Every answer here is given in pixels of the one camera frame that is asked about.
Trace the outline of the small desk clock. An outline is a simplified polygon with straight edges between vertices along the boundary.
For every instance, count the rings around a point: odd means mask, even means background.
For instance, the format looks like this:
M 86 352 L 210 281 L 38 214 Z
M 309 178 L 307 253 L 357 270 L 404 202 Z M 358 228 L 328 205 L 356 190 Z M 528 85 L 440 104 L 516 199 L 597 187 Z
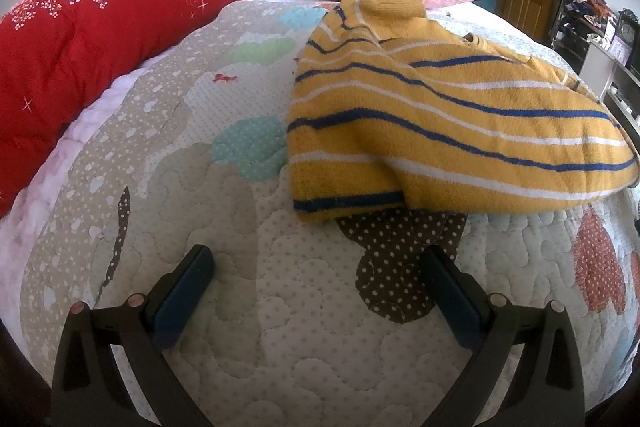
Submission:
M 638 16 L 630 9 L 622 9 L 618 12 L 618 20 L 615 35 L 627 46 L 634 46 L 639 31 Z

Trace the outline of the red floral duvet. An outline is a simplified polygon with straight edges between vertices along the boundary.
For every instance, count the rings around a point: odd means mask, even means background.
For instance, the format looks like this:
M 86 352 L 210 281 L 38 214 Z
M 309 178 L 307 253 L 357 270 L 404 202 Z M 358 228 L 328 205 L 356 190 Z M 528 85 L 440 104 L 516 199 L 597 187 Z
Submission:
M 21 0 L 1 19 L 1 210 L 119 76 L 239 0 Z

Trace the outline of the heart patterned quilted bedspread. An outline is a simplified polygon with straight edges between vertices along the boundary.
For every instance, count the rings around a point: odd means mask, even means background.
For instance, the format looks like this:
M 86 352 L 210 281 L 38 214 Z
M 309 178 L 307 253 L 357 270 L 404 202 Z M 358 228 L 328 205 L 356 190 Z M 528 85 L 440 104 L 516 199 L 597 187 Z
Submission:
M 21 325 L 44 377 L 65 317 L 149 291 L 196 244 L 215 277 L 171 368 L 219 426 L 416 426 L 469 360 L 402 264 L 434 236 L 486 291 L 566 306 L 588 407 L 638 346 L 635 191 L 564 212 L 307 225 L 285 118 L 321 5 L 236 2 L 134 83 L 82 148 L 24 275 Z

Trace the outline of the yellow striped knit sweater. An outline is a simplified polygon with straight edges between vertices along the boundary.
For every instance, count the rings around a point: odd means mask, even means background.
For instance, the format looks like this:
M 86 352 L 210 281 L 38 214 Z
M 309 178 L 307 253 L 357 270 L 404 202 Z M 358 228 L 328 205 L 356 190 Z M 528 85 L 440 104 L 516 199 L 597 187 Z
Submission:
M 405 206 L 540 213 L 639 180 L 639 155 L 571 72 L 476 35 L 422 0 L 343 0 L 300 52 L 288 109 L 299 218 Z

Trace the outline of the white tv cabinet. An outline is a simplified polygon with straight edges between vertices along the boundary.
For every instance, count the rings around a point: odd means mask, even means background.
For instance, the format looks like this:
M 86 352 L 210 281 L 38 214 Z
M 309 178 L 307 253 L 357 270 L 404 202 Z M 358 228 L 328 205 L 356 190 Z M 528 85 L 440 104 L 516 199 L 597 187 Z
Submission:
M 590 42 L 580 78 L 634 138 L 639 136 L 639 79 L 597 43 Z

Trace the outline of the cluttered black shoe rack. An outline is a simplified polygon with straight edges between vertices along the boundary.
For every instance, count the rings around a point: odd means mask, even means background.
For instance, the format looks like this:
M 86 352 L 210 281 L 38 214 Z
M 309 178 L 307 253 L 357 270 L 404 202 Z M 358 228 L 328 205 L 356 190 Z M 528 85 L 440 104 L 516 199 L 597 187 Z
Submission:
M 605 0 L 556 0 L 548 43 L 576 68 L 585 61 L 588 36 L 603 37 L 613 14 Z

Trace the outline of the black television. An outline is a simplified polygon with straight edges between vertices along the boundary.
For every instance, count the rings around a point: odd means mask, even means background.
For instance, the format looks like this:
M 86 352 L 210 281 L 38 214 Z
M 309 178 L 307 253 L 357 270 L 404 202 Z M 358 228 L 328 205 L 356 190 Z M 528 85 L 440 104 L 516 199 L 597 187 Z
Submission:
M 634 42 L 626 67 L 634 77 L 640 79 L 640 37 L 637 37 Z

